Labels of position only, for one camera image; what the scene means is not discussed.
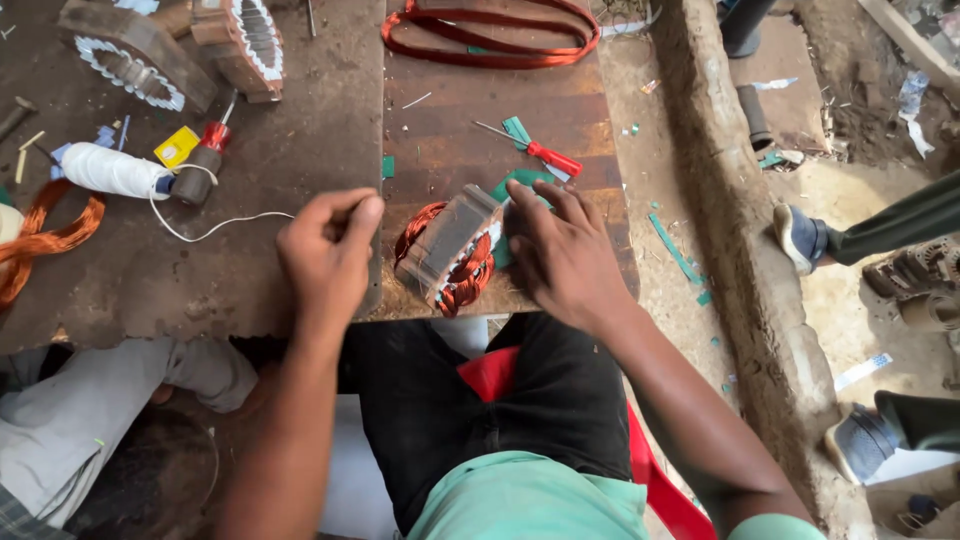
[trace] sneaker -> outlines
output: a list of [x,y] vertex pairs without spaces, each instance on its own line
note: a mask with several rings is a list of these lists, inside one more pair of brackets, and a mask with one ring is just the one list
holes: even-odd
[[830,461],[843,477],[861,484],[873,476],[900,445],[889,426],[861,404],[824,435]]
[[806,217],[790,205],[774,208],[774,231],[783,252],[793,260],[797,273],[808,276],[827,252],[827,224]]

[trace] copper winding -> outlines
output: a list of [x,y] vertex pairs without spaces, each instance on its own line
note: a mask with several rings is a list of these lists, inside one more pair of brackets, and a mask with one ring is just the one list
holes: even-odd
[[[407,250],[410,249],[410,246],[414,245],[417,237],[423,233],[427,225],[430,224],[430,221],[437,217],[437,214],[443,211],[444,208],[446,208],[446,203],[427,205],[410,220],[403,234],[396,240],[396,246],[394,248],[396,262],[394,262],[394,270],[396,270],[396,267],[403,258],[406,257]],[[450,272],[450,277],[447,281],[453,284],[454,288],[443,287],[440,290],[441,300],[437,303],[437,307],[441,313],[444,314],[444,317],[456,317],[461,307],[469,306],[480,298],[480,293],[484,287],[487,286],[487,283],[490,282],[490,277],[493,274],[493,254],[491,251],[490,235],[483,233],[483,235],[477,239],[476,246],[473,248],[473,252],[469,257],[464,258],[464,260]]]
[[[383,36],[383,42],[387,48],[401,55],[467,67],[489,67],[496,69],[539,69],[541,67],[568,65],[583,58],[596,47],[597,42],[600,40],[600,28],[597,26],[596,19],[594,19],[593,15],[587,10],[566,2],[565,0],[525,1],[573,13],[587,22],[590,27],[590,33],[586,32],[583,28],[564,22],[525,19],[512,17],[503,13],[479,12],[464,9],[423,9],[417,4],[417,0],[406,0],[404,11],[391,13],[380,27],[380,34]],[[410,21],[427,32],[432,32],[438,36],[466,45],[483,47],[488,51],[505,53],[506,55],[519,56],[456,53],[442,49],[405,45],[396,41],[392,35],[393,28],[401,21]],[[522,45],[505,43],[489,37],[480,36],[479,34],[449,24],[451,22],[479,22],[498,26],[556,32],[558,34],[573,36],[581,45],[575,48],[561,49],[524,47]]]
[[0,263],[10,261],[0,284],[0,311],[10,307],[20,289],[27,283],[34,266],[34,257],[70,251],[84,243],[100,227],[106,201],[103,193],[94,191],[90,193],[86,208],[73,223],[57,231],[40,232],[47,213],[73,186],[74,184],[67,180],[47,183],[27,210],[17,239],[0,244]]

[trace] person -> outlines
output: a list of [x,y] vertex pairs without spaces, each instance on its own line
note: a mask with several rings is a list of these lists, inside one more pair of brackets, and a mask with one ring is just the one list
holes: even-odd
[[774,208],[774,232],[797,273],[818,266],[856,264],[870,255],[960,231],[960,170],[916,191],[845,231],[810,218],[797,207]]
[[824,435],[830,461],[845,479],[862,484],[897,448],[960,454],[960,400],[879,390],[874,405],[853,404]]
[[646,538],[621,370],[720,537],[824,538],[756,435],[631,297],[601,211],[569,186],[507,189],[530,228],[510,247],[545,313],[515,316],[491,343],[520,349],[513,390],[488,404],[425,322],[350,326],[384,209],[373,189],[320,195],[279,234],[296,329],[217,537],[312,537],[343,361],[407,539]]
[[0,538],[73,538],[64,524],[133,420],[149,401],[169,399],[174,386],[221,413],[255,408],[266,396],[252,396],[258,376],[226,341],[127,339],[75,353],[37,381],[45,355],[28,352],[17,370],[24,388],[0,398]]

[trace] screwdriver handle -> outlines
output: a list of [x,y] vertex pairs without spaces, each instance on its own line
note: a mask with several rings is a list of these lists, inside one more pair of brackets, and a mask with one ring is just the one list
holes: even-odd
[[570,176],[577,176],[584,170],[583,164],[579,161],[572,160],[549,148],[543,148],[538,142],[531,142],[527,145],[527,154],[546,161],[548,165],[553,165]]

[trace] black pipe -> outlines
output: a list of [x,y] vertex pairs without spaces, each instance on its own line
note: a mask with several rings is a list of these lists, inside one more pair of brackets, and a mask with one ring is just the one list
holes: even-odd
[[758,26],[777,0],[737,0],[720,22],[728,58],[749,57],[760,46]]
[[763,115],[760,98],[756,95],[753,85],[738,86],[736,97],[740,100],[740,108],[747,116],[747,127],[750,128],[750,144],[754,152],[762,152],[774,144],[774,136],[767,127],[767,118]]

